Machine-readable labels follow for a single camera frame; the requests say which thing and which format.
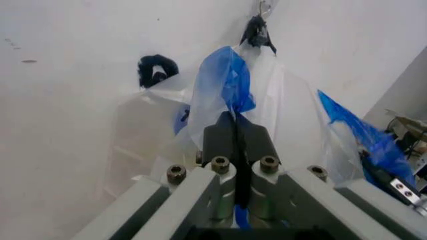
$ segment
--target screw hole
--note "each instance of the screw hole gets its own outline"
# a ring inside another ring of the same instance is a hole
[[[174,174],[181,172],[181,167],[180,166],[173,166],[170,171]]]
[[[311,168],[311,170],[317,174],[322,174],[323,170],[320,167],[314,166]]]
[[[223,157],[219,157],[219,158],[217,158],[215,161],[216,161],[217,163],[219,163],[219,164],[223,164],[223,163],[225,163],[225,162],[226,162],[226,160],[225,160]]]
[[[297,204],[292,199],[289,199],[289,203],[292,207],[294,207],[294,208],[297,207]]]
[[[267,158],[265,159],[265,161],[266,161],[267,163],[269,163],[269,164],[272,164],[272,163],[274,163],[274,162],[275,162],[275,160],[274,160],[272,157],[267,157]]]

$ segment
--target white wall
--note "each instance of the white wall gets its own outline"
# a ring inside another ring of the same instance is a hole
[[[251,9],[246,0],[1,1],[0,239],[69,238],[93,218],[110,201],[96,193],[116,107],[138,92],[138,59],[197,65],[240,40]],[[427,43],[424,0],[283,0],[274,11],[278,58],[359,116]]]
[[[427,47],[369,110],[364,120],[377,128],[386,128],[393,117],[386,115],[385,109],[427,120]]]

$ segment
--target blue plastic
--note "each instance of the blue plastic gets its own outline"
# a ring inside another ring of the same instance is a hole
[[[357,141],[369,151],[372,164],[382,167],[415,186],[415,178],[405,155],[389,135],[360,120],[322,91],[318,90],[317,94],[330,118],[329,124],[335,121],[347,124]],[[366,174],[365,176],[369,182],[373,183],[369,176]]]
[[[242,208],[240,205],[234,206],[235,222],[240,229],[248,230],[251,229],[251,225],[248,222],[248,209]]]
[[[190,114],[190,105],[183,104],[176,114],[175,122],[173,123],[173,132],[177,135],[181,129],[187,126]]]
[[[203,149],[203,131],[217,122],[222,112],[233,115],[255,108],[249,92],[251,77],[245,61],[229,46],[222,47],[200,65],[194,83],[188,132]]]
[[[252,94],[249,92],[251,76],[245,60],[231,47],[226,46],[212,53],[203,63],[209,61],[223,62],[221,65],[228,71],[225,78],[218,79],[224,81],[221,97],[224,99],[228,110],[243,113],[254,109],[256,105]],[[225,69],[218,69],[218,73],[223,73]]]

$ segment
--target metal machine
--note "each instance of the metal machine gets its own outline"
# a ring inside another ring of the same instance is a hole
[[[335,186],[320,166],[288,171],[267,130],[240,114],[204,130],[196,162],[142,177],[74,240],[427,239],[426,201],[404,181],[375,166],[382,190]]]

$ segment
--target hex socket screw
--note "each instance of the hex socket screw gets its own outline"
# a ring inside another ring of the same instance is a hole
[[[259,166],[264,173],[273,174],[279,169],[279,159],[274,156],[263,156]]]
[[[167,169],[166,176],[170,184],[178,185],[186,178],[187,170],[183,165],[174,164]]]
[[[226,174],[229,172],[230,160],[225,156],[216,156],[210,161],[210,169],[217,174]]]

